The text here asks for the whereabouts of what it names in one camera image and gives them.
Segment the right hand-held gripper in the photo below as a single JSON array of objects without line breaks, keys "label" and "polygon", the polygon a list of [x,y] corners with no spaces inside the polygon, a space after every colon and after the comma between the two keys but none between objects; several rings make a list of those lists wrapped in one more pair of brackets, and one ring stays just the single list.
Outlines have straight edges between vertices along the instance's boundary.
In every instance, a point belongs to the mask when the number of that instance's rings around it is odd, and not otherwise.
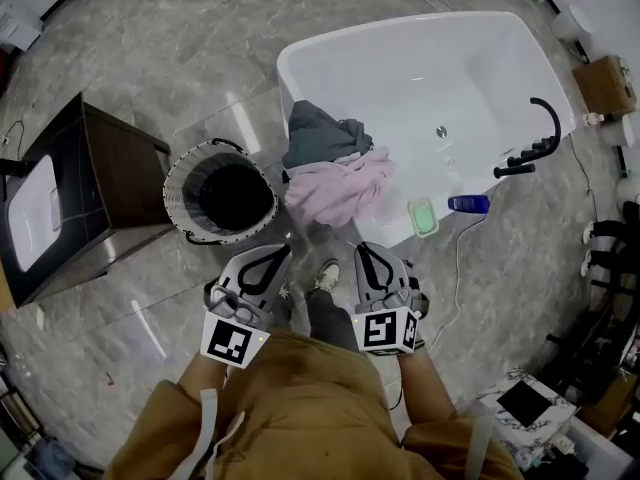
[{"label": "right hand-held gripper", "polygon": [[352,317],[359,350],[376,356],[410,355],[425,343],[419,321],[429,311],[413,264],[373,242],[356,246],[360,303]]}]

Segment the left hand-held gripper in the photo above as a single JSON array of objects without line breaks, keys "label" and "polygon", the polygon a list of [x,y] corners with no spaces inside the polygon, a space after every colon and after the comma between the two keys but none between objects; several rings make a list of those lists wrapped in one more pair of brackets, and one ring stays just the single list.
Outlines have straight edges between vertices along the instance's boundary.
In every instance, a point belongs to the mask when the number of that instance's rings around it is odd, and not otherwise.
[{"label": "left hand-held gripper", "polygon": [[240,369],[252,362],[271,337],[270,309],[291,260],[286,243],[259,246],[234,256],[223,269],[222,282],[205,285],[203,356]]}]

